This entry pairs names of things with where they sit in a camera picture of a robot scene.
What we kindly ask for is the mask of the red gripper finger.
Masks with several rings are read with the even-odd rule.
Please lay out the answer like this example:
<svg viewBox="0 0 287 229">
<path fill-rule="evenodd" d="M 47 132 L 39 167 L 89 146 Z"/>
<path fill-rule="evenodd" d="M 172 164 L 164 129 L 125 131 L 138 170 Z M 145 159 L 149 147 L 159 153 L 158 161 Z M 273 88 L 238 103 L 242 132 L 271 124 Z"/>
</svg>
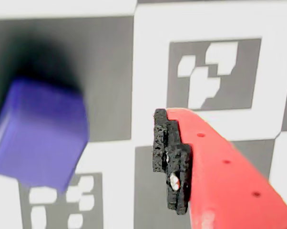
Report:
<svg viewBox="0 0 287 229">
<path fill-rule="evenodd" d="M 287 204 L 212 126 L 185 108 L 154 112 L 153 171 L 194 229 L 287 229 Z"/>
</svg>

